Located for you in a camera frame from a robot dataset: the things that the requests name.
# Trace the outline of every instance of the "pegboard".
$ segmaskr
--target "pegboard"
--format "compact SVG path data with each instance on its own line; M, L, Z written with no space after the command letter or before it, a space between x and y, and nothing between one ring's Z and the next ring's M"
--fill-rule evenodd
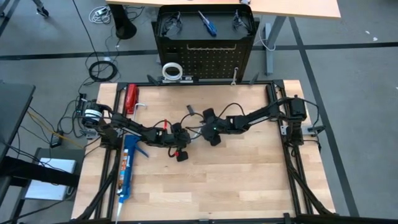
M212 38L206 30L203 30L205 27L197 15L198 7L217 26L216 38ZM236 9L244 12L245 20L253 27L252 34L242 34L232 29L231 18ZM176 12L175 10L181 12L183 16L183 29L189 27L189 30L185 28L177 35L175 33L171 36L162 35L160 33L162 18L169 17ZM238 82L244 75L257 30L250 7L240 4L162 6L158 21L152 23L152 26L162 65L175 62L182 66L184 76L206 79L232 79L234 68L237 67Z

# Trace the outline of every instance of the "wheel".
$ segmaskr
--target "wheel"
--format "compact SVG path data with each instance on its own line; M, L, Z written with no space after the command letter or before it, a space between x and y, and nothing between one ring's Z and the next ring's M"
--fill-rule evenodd
M41 9L36 9L36 11L44 18L47 18L49 16L49 12L44 7L42 7Z

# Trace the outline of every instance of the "metal table leg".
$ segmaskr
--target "metal table leg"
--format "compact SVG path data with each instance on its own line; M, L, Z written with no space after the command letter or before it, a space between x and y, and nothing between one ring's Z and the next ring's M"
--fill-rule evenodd
M274 51L272 49L275 49L275 42L276 39L278 38L279 32L284 25L286 16L277 16L275 18L274 24L272 25L270 23L266 23L264 26L264 36L266 37L266 45L268 47L268 50L266 49L266 74L265 75L272 75L274 73Z
M119 4L109 4L109 8L111 9L112 16L114 19L114 26L116 28L116 37L126 40L134 37L137 33L137 27L126 15L124 8Z

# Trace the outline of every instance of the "screwdriver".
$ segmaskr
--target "screwdriver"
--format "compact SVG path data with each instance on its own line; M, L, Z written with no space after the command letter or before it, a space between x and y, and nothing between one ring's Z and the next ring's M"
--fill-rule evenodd
M201 17L201 19L202 19L204 25L205 25L206 28L207 28L207 32L209 32L209 34L210 34L212 37L217 36L217 29L216 29L216 27L214 26L214 24L213 24L212 22L210 22L200 11L198 11L198 12L199 12L199 14L200 14L200 17Z
M134 160L135 151L141 152L144 156L149 157L146 152L137 146L137 142L140 140L138 136L129 134L124 138L124 151L123 161L119 176L119 204L118 212L116 214L116 223L118 223L120 211L122 210L123 203L130 197L130 185L132 179L132 162Z

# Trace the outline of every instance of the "gray floor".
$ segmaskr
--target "gray floor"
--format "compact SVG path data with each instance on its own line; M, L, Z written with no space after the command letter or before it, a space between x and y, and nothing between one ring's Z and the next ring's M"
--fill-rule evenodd
M44 1L51 17L43 19L35 13L31 1L21 0L0 36L0 55L59 54L91 52L83 26L69 0ZM111 34L110 25L88 22L88 13L104 1L77 1L83 20L97 50L105 51L105 39ZM398 2L393 0L339 1L341 20L297 18L304 44L353 44L393 42L398 40ZM262 24L272 22L274 16L263 16ZM156 49L149 15L145 12L135 25L139 31L129 40L120 42L119 50ZM108 41L115 50L116 38ZM287 20L277 45L295 45L296 41ZM353 189L354 199L361 216L398 218L398 48L308 50L308 57L316 77L330 123L336 136L342 160ZM156 55L118 57L119 80L144 82L146 75L157 76L160 66ZM246 69L245 79L264 72L264 53L253 51ZM67 102L76 97L80 83L87 78L85 58L45 60L0 60L0 80L11 83L30 83L37 89L32 106L55 124ZM267 79L298 79L302 82L305 97L314 100L298 50L275 53L275 74ZM83 87L88 98L95 98L98 84ZM311 117L316 111L310 108ZM40 133L28 118L23 125ZM21 149L34 153L46 144L24 130ZM340 183L330 155L325 134L321 134L322 159L338 213L347 215ZM62 147L73 149L73 145ZM12 204L18 188L12 188L7 203ZM22 213L52 202L29 200ZM56 223L70 218L72 202L65 202L44 212L29 216L27 223ZM9 218L11 206L2 205L0 220Z

